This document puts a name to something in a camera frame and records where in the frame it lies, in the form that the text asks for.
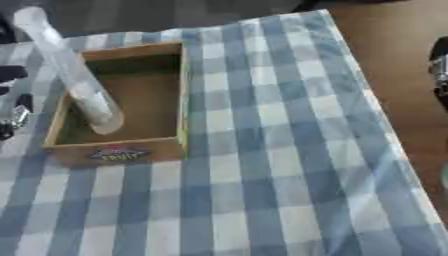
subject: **black object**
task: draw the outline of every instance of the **black object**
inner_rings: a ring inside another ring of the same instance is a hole
[[[19,96],[16,100],[16,107],[24,106],[30,112],[33,112],[33,96],[29,93],[25,93]]]
[[[11,122],[0,121],[0,140],[7,140],[14,136],[14,127]]]
[[[448,37],[437,40],[431,50],[429,61],[429,72],[436,83],[434,95],[448,112]]]
[[[12,44],[16,42],[14,29],[9,25],[5,16],[0,13],[0,44]]]
[[[27,76],[28,73],[22,66],[0,66],[0,96],[7,94],[10,89],[9,86],[2,86],[2,83]]]
[[[316,7],[320,0],[303,0],[299,5],[297,5],[292,12],[307,12],[311,11]]]

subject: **open box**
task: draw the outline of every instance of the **open box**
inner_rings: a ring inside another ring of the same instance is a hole
[[[83,52],[86,65],[119,105],[124,125],[93,132],[65,94],[44,148],[66,166],[175,160],[187,149],[188,69],[182,44]]]

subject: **table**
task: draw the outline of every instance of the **table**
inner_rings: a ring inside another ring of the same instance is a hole
[[[433,44],[448,35],[447,10],[444,0],[331,10],[445,223],[439,174],[448,159],[448,115],[427,70]]]
[[[54,72],[30,43],[0,48],[1,62],[27,67],[13,93],[31,91],[37,114],[0,145],[2,254],[446,255],[446,230],[328,12],[69,43],[175,40],[191,73],[188,158],[87,169],[41,149],[62,93]]]

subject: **tablecloth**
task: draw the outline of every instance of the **tablecloth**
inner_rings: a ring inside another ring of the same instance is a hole
[[[445,229],[327,11],[69,39],[76,50],[182,40],[183,161],[91,169],[41,149],[59,79],[31,43],[36,115],[0,149],[1,255],[447,255]],[[6,110],[13,96],[3,99]]]

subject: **metal object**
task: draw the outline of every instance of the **metal object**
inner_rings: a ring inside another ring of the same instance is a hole
[[[0,120],[0,140],[7,140],[14,136],[14,131],[24,127],[33,112],[31,94],[22,94],[16,100],[11,119]]]
[[[13,112],[13,114],[12,114],[11,124],[12,124],[12,127],[14,128],[14,130],[19,129],[28,123],[28,119],[31,114],[31,111],[28,110],[25,106],[23,106],[23,105],[17,106],[13,109],[12,112]]]
[[[429,64],[436,87],[434,95],[448,112],[448,37],[441,37],[434,44]]]

